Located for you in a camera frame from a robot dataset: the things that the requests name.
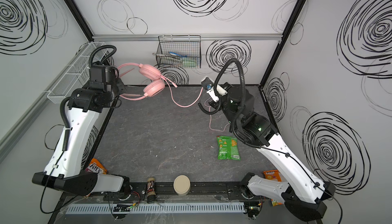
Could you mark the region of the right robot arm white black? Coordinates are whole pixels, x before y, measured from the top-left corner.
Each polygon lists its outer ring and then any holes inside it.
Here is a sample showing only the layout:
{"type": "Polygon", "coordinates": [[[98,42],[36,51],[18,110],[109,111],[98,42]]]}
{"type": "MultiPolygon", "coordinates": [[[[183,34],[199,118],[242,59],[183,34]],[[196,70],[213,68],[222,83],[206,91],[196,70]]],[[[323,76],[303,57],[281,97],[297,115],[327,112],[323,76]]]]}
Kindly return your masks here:
{"type": "Polygon", "coordinates": [[[278,182],[248,173],[241,181],[243,196],[276,200],[304,222],[321,220],[327,211],[324,201],[334,198],[336,187],[312,173],[289,149],[277,128],[254,111],[255,98],[246,88],[240,61],[228,60],[214,81],[206,76],[201,80],[201,86],[212,99],[209,104],[214,108],[214,111],[208,111],[199,103],[201,111],[208,115],[222,111],[234,137],[257,149],[285,178],[278,182]]]}

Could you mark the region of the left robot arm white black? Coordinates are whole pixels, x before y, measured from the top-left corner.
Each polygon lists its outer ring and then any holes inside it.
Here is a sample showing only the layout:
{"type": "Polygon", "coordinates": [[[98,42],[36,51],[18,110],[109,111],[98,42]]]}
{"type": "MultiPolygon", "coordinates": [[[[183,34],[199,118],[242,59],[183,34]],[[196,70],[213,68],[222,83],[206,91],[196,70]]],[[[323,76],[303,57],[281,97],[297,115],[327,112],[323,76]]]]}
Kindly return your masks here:
{"type": "Polygon", "coordinates": [[[119,70],[110,65],[116,53],[113,45],[103,45],[89,56],[89,80],[60,103],[63,131],[44,171],[33,175],[32,183],[75,196],[96,192],[131,195],[129,178],[85,172],[82,159],[89,135],[105,108],[114,109],[119,98],[119,70]]]}

